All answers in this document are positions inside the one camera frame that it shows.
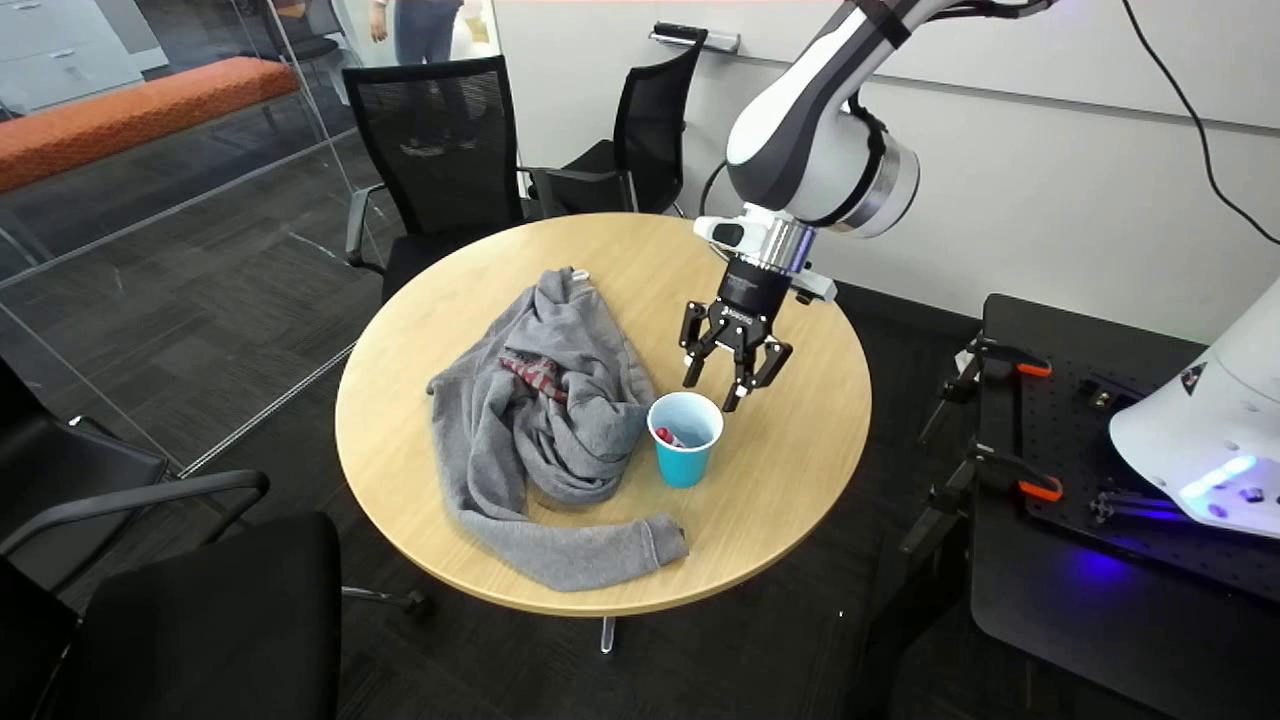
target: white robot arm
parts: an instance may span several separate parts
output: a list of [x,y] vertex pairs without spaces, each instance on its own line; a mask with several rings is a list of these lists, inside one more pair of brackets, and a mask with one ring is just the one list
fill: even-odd
[[724,248],[727,267],[712,302],[687,302],[680,322],[684,382],[706,355],[727,348],[738,378],[732,411],[752,386],[769,386],[792,348],[772,337],[790,288],[799,298],[833,298],[837,284],[810,267],[816,227],[875,234],[915,199],[919,163],[860,109],[860,85],[939,15],[1031,15],[1052,0],[845,0],[799,60],[769,85],[727,133],[727,176],[745,217],[700,217],[696,231]]

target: blue cup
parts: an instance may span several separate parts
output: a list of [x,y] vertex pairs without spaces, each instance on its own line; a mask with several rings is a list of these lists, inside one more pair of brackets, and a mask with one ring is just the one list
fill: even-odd
[[708,477],[724,416],[700,393],[670,393],[647,408],[647,437],[657,443],[657,470],[670,489],[693,489]]

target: blue light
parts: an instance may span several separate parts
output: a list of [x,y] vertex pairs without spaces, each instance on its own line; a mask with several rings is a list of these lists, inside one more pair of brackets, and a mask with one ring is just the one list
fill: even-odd
[[1233,455],[1219,467],[1213,467],[1213,470],[1197,477],[1192,483],[1183,483],[1177,495],[1197,499],[1197,495],[1219,489],[1225,480],[1244,477],[1253,463],[1255,463],[1255,455]]

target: black cable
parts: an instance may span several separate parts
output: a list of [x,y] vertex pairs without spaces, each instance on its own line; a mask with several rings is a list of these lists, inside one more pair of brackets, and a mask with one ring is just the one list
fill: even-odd
[[712,166],[712,176],[706,180],[706,196],[696,199],[696,211],[706,217],[708,211],[708,196],[712,196],[712,185],[716,185],[716,176],[727,166],[727,160],[719,160],[716,166]]
[[1162,51],[1151,47],[1143,22],[1140,22],[1137,13],[1131,13],[1131,0],[1120,0],[1120,3],[1126,3],[1130,22],[1131,22],[1131,34],[1143,43],[1143,51],[1151,57],[1151,64],[1162,69],[1162,77],[1169,79],[1169,87],[1177,93],[1177,98],[1183,105],[1183,111],[1187,111],[1192,125],[1197,125],[1200,160],[1205,160],[1205,176],[1207,176],[1213,196],[1215,196],[1219,202],[1228,202],[1244,225],[1253,225],[1269,245],[1280,245],[1255,217],[1250,217],[1250,211],[1215,185],[1213,146],[1207,146],[1207,133],[1205,133],[1200,111],[1192,109],[1187,93],[1177,85],[1177,77],[1169,73],[1169,64],[1163,64]]

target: round table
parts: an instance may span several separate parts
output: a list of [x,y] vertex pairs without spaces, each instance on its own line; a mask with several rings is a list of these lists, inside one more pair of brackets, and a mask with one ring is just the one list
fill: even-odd
[[[620,491],[590,511],[532,502],[536,522],[618,522],[673,511],[687,557],[646,580],[551,593],[465,534],[443,506],[428,378],[549,267],[591,271],[657,393],[680,386],[687,298],[712,298],[724,257],[673,217],[564,217],[467,245],[404,284],[359,330],[341,396],[338,446],[368,520],[437,580],[539,614],[636,614],[716,597],[795,546],[841,499],[872,425],[863,348],[837,302],[790,298],[776,337],[795,343],[772,386],[724,416],[696,489],[664,489],[646,443]],[[719,403],[732,355],[712,353],[700,393]]]

